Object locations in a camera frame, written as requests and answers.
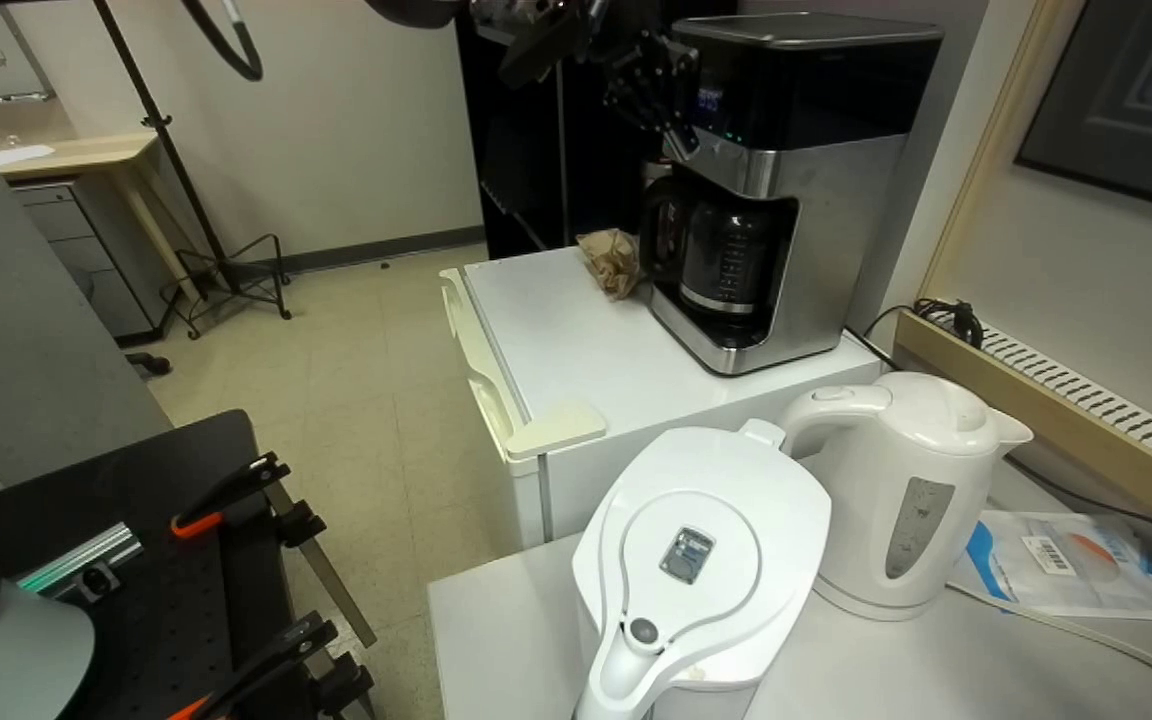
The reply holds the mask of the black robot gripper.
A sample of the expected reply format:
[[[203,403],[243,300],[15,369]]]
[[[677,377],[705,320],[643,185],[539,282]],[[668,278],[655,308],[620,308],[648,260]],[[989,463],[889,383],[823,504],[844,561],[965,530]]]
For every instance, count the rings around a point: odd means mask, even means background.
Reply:
[[[605,60],[643,30],[638,0],[466,0],[466,17],[484,39],[505,49],[505,85],[539,81],[568,56]],[[698,52],[664,33],[643,33],[638,52],[648,69],[608,74],[605,103],[638,134],[693,154],[698,135],[683,122],[677,89],[693,85]]]

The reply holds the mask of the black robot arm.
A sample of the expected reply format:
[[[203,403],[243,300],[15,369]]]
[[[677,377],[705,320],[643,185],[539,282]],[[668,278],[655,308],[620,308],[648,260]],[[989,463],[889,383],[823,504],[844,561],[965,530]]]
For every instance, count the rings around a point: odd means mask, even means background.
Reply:
[[[643,0],[369,0],[405,30],[442,30],[466,17],[505,49],[497,75],[507,89],[545,81],[555,66],[595,66],[605,103],[643,134],[668,134],[683,154],[698,150],[683,122],[683,75],[697,49],[650,23]]]

